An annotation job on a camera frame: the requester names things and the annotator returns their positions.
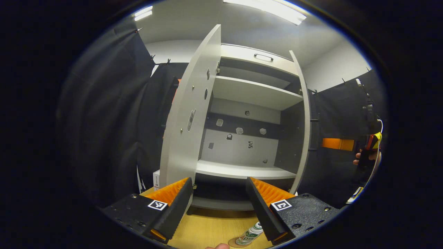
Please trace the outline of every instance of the wooden table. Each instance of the wooden table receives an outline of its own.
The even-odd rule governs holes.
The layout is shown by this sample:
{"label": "wooden table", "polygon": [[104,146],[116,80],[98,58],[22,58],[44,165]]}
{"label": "wooden table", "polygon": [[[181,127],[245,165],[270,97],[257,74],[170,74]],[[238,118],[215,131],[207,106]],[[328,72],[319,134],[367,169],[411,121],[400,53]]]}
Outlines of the wooden table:
{"label": "wooden table", "polygon": [[[154,188],[151,188],[141,195],[153,191]],[[254,211],[218,211],[194,207],[190,209],[192,215],[184,215],[168,245],[180,249],[205,249],[207,246],[215,248],[220,243],[227,244],[231,238],[241,236],[258,222]],[[244,248],[264,249],[271,246],[272,243],[262,234]]]}

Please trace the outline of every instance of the ceiling light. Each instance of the ceiling light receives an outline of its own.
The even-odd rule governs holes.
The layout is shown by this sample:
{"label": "ceiling light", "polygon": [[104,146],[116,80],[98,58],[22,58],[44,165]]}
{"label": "ceiling light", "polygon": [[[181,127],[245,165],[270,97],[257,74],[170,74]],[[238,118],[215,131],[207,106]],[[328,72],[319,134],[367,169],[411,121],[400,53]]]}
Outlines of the ceiling light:
{"label": "ceiling light", "polygon": [[141,14],[146,13],[146,12],[148,12],[148,11],[150,11],[150,10],[152,10],[152,6],[149,6],[149,7],[143,8],[143,9],[141,9],[141,10],[135,12],[135,13],[134,13],[134,16],[140,16]]}
{"label": "ceiling light", "polygon": [[143,13],[143,14],[140,14],[140,15],[136,16],[134,18],[134,21],[138,21],[138,20],[140,20],[142,18],[145,18],[147,16],[150,16],[150,15],[152,15],[152,11],[149,11],[149,12],[146,12],[146,13]]}
{"label": "ceiling light", "polygon": [[296,6],[283,0],[223,0],[224,3],[239,4],[260,9],[300,25],[306,16],[295,10]]}

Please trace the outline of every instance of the cabinet door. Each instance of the cabinet door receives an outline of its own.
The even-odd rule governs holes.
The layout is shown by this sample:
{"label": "cabinet door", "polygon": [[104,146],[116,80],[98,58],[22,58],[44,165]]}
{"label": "cabinet door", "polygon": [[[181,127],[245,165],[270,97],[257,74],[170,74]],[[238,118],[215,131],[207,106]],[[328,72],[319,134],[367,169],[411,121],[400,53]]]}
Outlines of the cabinet door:
{"label": "cabinet door", "polygon": [[192,177],[194,183],[206,112],[220,61],[220,29],[220,24],[216,25],[197,48],[175,93],[163,137],[160,187],[185,177]]}
{"label": "cabinet door", "polygon": [[311,108],[309,105],[309,97],[310,97],[309,92],[307,90],[306,82],[304,80],[303,73],[300,68],[299,62],[295,58],[294,52],[292,52],[292,50],[290,50],[289,53],[292,56],[292,60],[294,61],[294,64],[295,64],[295,70],[297,71],[297,74],[300,78],[300,85],[301,85],[302,92],[303,92],[303,108],[304,108],[303,147],[302,147],[301,156],[300,156],[299,168],[297,169],[295,180],[294,180],[294,183],[291,187],[291,193],[293,194],[293,193],[295,193],[295,191],[297,191],[297,188],[300,185],[300,181],[302,180],[304,169],[306,166],[308,153],[309,153],[308,149],[309,149],[310,142],[311,142]]}

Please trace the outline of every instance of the black curtain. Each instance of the black curtain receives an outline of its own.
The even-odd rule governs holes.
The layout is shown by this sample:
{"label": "black curtain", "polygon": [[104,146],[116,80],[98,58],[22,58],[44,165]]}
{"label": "black curtain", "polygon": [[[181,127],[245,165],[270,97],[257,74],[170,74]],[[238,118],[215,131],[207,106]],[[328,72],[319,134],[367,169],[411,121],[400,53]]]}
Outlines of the black curtain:
{"label": "black curtain", "polygon": [[[357,85],[357,78],[374,101],[375,113],[383,120],[383,141],[386,141],[389,130],[386,91],[374,70],[313,94],[310,100],[313,107],[311,116],[320,120],[318,123],[311,122],[311,148],[317,151],[309,152],[298,193],[311,193],[337,208],[345,205],[357,190],[352,183],[357,166],[352,161],[365,143],[363,137],[369,133],[362,108],[366,104],[366,94]],[[349,152],[323,148],[323,138],[353,139],[356,141],[355,149]]]}
{"label": "black curtain", "polygon": [[62,86],[58,133],[74,182],[105,207],[138,191],[158,151],[154,124],[159,86],[151,84],[149,52],[127,18],[81,55]]}

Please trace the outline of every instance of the human hand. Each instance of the human hand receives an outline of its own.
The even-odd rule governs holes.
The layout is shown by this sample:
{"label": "human hand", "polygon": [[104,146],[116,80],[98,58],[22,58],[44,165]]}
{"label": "human hand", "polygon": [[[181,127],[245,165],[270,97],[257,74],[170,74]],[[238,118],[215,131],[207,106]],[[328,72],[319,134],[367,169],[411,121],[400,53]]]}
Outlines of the human hand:
{"label": "human hand", "polygon": [[214,248],[214,247],[210,247],[210,246],[208,246],[208,247],[206,247],[205,249],[230,249],[230,247],[229,247],[228,244],[220,243],[220,244],[218,244],[215,248]]}
{"label": "human hand", "polygon": [[[380,163],[380,161],[381,161],[381,152],[379,152],[378,154],[379,154],[378,155],[378,159],[377,159],[377,152],[374,152],[371,155],[369,155],[369,160],[377,159],[377,164]],[[355,154],[355,157],[357,157],[357,159],[360,159],[360,156],[361,156],[361,153]],[[355,165],[358,165],[359,161],[360,160],[354,160],[354,161],[352,161],[352,163],[355,164]]]}

